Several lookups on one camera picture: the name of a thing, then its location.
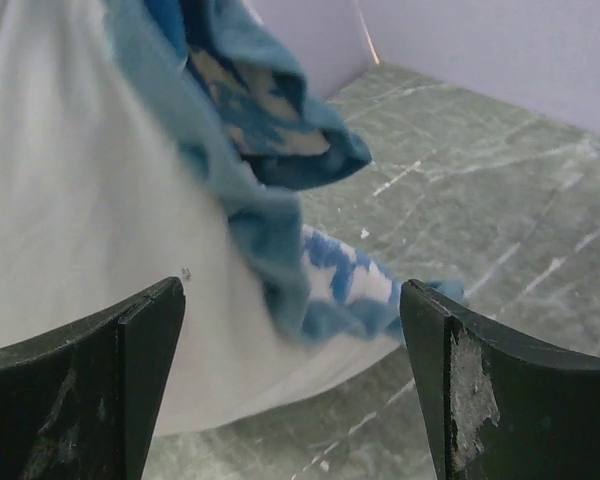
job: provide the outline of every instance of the blue fabric trim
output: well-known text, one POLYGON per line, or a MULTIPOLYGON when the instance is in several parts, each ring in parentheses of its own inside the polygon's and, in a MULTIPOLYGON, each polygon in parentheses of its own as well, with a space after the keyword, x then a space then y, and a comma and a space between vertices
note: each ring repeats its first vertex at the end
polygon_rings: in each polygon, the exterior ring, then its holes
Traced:
POLYGON ((262 281, 278 328, 309 343, 341 332, 373 338, 385 329, 399 338, 399 288, 388 273, 360 252, 349 257, 348 265, 336 250, 350 253, 350 247, 302 233, 293 191, 343 179, 371 156, 331 107, 307 95, 293 56, 239 0, 181 0, 185 18, 178 18, 178 0, 105 1, 113 58, 220 201, 237 246, 262 281), (190 62, 189 70, 182 69, 183 38, 190 55, 203 55, 190 62), (269 85, 264 96, 257 96, 241 73, 245 66, 256 72, 255 85, 269 85), (206 82, 210 75, 221 80, 206 82), (219 92, 228 94, 226 101, 214 96, 219 92), (288 109, 277 116, 284 106, 280 102, 288 102, 296 120, 283 118, 288 109), (238 136, 230 137, 236 129, 238 136), (247 143, 236 140, 240 135, 249 137, 247 143), (313 153, 306 152, 307 145, 313 153), (326 289, 312 285, 309 270, 333 279, 326 289), (369 276, 369 285, 380 282, 382 293, 358 292, 352 298, 350 287, 361 274, 369 276))

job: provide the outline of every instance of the patterned cloth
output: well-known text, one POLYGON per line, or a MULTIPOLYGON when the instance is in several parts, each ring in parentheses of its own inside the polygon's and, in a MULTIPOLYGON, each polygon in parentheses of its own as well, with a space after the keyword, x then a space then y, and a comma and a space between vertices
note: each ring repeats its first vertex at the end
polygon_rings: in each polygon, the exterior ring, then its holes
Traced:
MULTIPOLYGON (((115 61, 221 202, 276 326, 302 342, 343 332, 404 341, 388 272, 302 225, 295 192, 346 178, 371 155, 307 94, 294 57, 239 0, 107 6, 115 61)), ((435 285, 462 297, 456 283, 435 285)))

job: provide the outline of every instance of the gray marble table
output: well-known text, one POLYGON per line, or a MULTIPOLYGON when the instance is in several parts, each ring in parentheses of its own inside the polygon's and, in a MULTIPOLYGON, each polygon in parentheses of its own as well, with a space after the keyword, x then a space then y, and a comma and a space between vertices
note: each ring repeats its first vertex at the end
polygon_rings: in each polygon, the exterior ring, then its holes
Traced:
MULTIPOLYGON (((308 193, 309 222, 403 279, 600 355, 600 138, 381 65, 334 100, 375 162, 308 193)), ((310 401, 157 439, 146 480, 434 480, 405 351, 310 401)))

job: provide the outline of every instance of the gray tabletop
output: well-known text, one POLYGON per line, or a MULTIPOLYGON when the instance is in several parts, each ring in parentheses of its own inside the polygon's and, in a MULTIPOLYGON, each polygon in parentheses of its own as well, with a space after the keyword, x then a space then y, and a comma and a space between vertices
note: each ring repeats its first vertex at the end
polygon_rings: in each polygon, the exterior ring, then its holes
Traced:
MULTIPOLYGON (((307 221, 398 278, 600 356, 600 138, 381 65, 334 100, 374 164, 304 197, 307 221)), ((406 351, 313 400, 154 441, 146 480, 434 480, 406 351)))

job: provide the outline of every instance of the folded fabric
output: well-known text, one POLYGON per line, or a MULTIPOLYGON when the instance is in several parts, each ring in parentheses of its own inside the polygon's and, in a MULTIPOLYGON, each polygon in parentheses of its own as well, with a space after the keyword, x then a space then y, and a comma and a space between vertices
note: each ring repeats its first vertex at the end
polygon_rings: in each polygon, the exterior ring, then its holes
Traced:
POLYGON ((346 178, 371 155, 307 94, 287 49, 239 0, 109 0, 106 23, 119 68, 224 207, 277 327, 305 342, 400 338, 387 272, 302 226, 294 191, 346 178))

